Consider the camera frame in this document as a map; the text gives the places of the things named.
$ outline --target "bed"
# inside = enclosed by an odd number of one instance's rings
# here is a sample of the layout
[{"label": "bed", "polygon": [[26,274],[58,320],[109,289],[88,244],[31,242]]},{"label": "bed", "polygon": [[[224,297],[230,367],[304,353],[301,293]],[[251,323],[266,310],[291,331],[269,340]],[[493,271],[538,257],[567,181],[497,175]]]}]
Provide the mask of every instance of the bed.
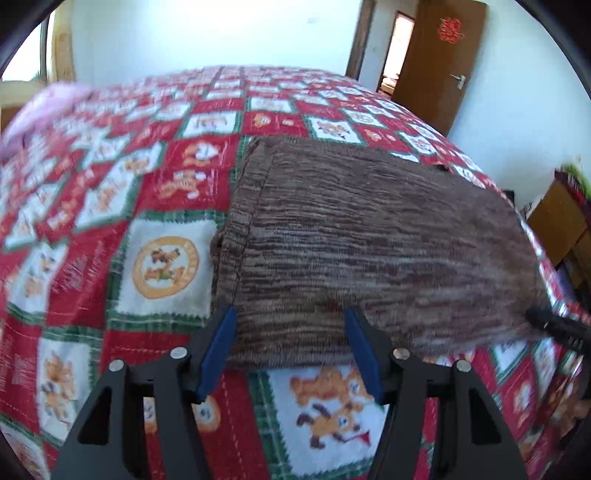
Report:
[{"label": "bed", "polygon": [[[380,148],[444,165],[503,195],[411,112],[322,70],[216,66],[93,91],[35,132],[0,178],[0,428],[36,478],[49,478],[111,360],[153,360],[205,324],[209,241],[224,223],[248,145],[260,135]],[[553,266],[522,225],[555,311],[587,320],[565,301]],[[545,339],[426,360],[451,365],[458,358],[472,362],[530,478],[540,478],[571,423],[565,411],[577,357]],[[361,407],[351,410],[350,400]],[[386,415],[353,365],[226,371],[193,410],[222,480],[362,477]],[[346,421],[328,422],[311,441],[321,411]],[[163,478],[150,398],[144,417],[152,476]],[[431,402],[417,480],[428,478],[435,434]]]}]

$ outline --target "metal screw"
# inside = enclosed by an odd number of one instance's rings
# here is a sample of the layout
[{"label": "metal screw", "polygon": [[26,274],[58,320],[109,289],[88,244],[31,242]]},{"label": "metal screw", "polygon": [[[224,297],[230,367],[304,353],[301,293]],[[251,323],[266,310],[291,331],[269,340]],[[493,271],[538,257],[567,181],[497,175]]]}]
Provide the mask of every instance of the metal screw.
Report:
[{"label": "metal screw", "polygon": [[118,372],[119,370],[121,370],[123,367],[125,366],[125,363],[123,360],[113,360],[110,364],[109,364],[109,370],[111,370],[112,372]]},{"label": "metal screw", "polygon": [[187,349],[183,346],[178,346],[173,348],[170,351],[170,356],[175,360],[180,360],[181,358],[185,358],[187,356]]},{"label": "metal screw", "polygon": [[468,360],[459,360],[458,363],[456,363],[456,368],[460,372],[466,373],[472,370],[472,364]]},{"label": "metal screw", "polygon": [[396,360],[406,360],[410,357],[410,352],[405,348],[395,348],[392,355]]}]

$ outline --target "blue gripper pad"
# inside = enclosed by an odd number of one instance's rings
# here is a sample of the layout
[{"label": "blue gripper pad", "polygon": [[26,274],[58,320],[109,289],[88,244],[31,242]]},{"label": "blue gripper pad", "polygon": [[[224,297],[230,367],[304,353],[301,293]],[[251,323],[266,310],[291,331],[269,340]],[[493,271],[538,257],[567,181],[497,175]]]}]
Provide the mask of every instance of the blue gripper pad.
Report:
[{"label": "blue gripper pad", "polygon": [[212,392],[222,374],[226,357],[230,352],[234,336],[236,335],[237,318],[238,312],[236,311],[236,307],[229,307],[220,326],[213,335],[209,349],[201,363],[201,379],[197,388],[199,398],[205,399]]},{"label": "blue gripper pad", "polygon": [[365,389],[381,404],[384,401],[384,389],[379,376],[378,359],[361,328],[356,312],[351,307],[345,309],[345,335],[353,350]]}]

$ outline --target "wooden cabinet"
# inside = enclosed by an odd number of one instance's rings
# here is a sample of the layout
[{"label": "wooden cabinet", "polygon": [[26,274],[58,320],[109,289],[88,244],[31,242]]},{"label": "wooden cabinet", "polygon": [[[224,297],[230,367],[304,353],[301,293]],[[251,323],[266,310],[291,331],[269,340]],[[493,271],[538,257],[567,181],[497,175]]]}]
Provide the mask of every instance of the wooden cabinet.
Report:
[{"label": "wooden cabinet", "polygon": [[565,262],[573,286],[591,287],[591,232],[588,215],[558,180],[527,219],[556,267]]}]

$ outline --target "wooden door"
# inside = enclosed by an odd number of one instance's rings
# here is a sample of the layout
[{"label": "wooden door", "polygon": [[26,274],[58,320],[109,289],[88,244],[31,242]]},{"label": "wooden door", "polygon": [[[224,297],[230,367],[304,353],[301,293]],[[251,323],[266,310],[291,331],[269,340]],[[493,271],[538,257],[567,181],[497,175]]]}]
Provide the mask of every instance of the wooden door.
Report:
[{"label": "wooden door", "polygon": [[447,135],[470,81],[486,4],[421,0],[392,100]]}]

